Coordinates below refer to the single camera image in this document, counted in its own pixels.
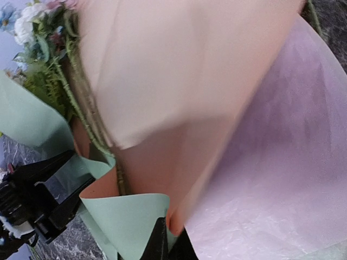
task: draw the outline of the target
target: flower stem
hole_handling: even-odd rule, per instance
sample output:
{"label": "flower stem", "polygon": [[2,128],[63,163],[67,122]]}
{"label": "flower stem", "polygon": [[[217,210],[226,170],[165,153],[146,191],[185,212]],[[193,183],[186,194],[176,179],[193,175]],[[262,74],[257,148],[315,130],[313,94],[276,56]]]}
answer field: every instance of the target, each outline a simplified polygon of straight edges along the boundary
{"label": "flower stem", "polygon": [[312,19],[313,19],[312,22],[314,24],[314,27],[315,27],[317,33],[319,34],[319,36],[321,38],[324,38],[322,26],[320,25],[318,14],[316,12],[316,8],[314,7],[313,1],[312,0],[308,0],[307,4],[309,6],[309,9],[310,9],[310,12],[311,12],[311,15],[312,15]]}
{"label": "flower stem", "polygon": [[79,119],[81,120],[85,130],[87,131],[88,137],[90,138],[92,144],[101,152],[103,152],[104,154],[107,154],[109,156],[114,157],[114,155],[110,152],[110,149],[106,146],[103,146],[102,144],[100,144],[100,142],[95,138],[94,133],[92,132],[90,125],[88,124],[80,106],[78,105],[76,98],[74,96],[74,94],[72,93],[69,83],[67,81],[67,79],[65,78],[64,72],[61,69],[61,65],[59,64],[59,62],[57,60],[54,60],[54,65],[55,68],[57,70],[57,72],[60,75],[60,80],[63,84],[63,88],[70,100],[71,105],[73,106],[73,108],[75,109],[77,116],[79,117]]}

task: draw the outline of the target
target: mint green wrapping paper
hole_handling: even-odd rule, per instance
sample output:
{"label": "mint green wrapping paper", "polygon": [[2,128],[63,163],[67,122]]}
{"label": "mint green wrapping paper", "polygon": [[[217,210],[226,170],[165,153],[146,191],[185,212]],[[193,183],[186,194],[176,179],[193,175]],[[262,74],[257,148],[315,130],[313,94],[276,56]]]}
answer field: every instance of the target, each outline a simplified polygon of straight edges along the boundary
{"label": "mint green wrapping paper", "polygon": [[[30,92],[0,72],[0,132],[20,144],[35,148],[50,158],[74,149],[73,135],[66,120]],[[115,166],[75,156],[56,175],[69,190],[71,183],[91,173],[101,178]],[[165,217],[169,198],[163,194],[82,199],[80,216],[109,260],[117,251],[125,260],[140,259],[154,224]]]}

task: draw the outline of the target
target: granite countertop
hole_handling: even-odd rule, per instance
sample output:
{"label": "granite countertop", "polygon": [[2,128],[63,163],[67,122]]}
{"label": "granite countertop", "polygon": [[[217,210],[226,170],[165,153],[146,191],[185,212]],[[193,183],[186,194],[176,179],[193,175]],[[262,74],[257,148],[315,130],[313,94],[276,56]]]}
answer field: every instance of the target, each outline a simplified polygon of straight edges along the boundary
{"label": "granite countertop", "polygon": [[[347,0],[313,0],[322,26],[324,40],[347,72]],[[39,153],[4,137],[5,160],[23,165],[41,160]],[[47,186],[60,194],[57,180]],[[39,242],[36,252],[43,260],[100,260],[103,254],[82,220],[77,216],[68,229],[50,245]]]}
{"label": "granite countertop", "polygon": [[[41,155],[33,149],[19,145],[15,141],[3,137],[6,164],[15,166],[31,164],[42,160]],[[54,177],[46,182],[55,199],[60,203],[65,199],[65,190]],[[51,244],[41,241],[35,247],[39,259],[42,260],[102,260],[103,253],[80,217],[76,216],[68,225],[68,229]]]}

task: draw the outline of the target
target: pink wrapping paper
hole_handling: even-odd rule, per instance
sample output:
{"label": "pink wrapping paper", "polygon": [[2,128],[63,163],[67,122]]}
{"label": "pink wrapping paper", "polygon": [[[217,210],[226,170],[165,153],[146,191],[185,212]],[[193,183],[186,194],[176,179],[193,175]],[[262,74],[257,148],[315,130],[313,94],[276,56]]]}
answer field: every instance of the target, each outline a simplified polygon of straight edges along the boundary
{"label": "pink wrapping paper", "polygon": [[298,18],[188,223],[199,259],[292,259],[345,241],[346,172],[347,76]]}
{"label": "pink wrapping paper", "polygon": [[135,193],[179,233],[301,0],[80,1],[81,55]]}

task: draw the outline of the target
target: pink flower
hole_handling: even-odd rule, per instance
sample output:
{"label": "pink flower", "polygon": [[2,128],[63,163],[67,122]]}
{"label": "pink flower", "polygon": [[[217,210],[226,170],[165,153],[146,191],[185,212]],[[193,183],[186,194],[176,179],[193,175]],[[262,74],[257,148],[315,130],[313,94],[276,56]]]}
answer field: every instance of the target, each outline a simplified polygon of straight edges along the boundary
{"label": "pink flower", "polygon": [[49,9],[53,10],[60,7],[62,4],[68,9],[75,9],[78,0],[53,0],[47,3]]}

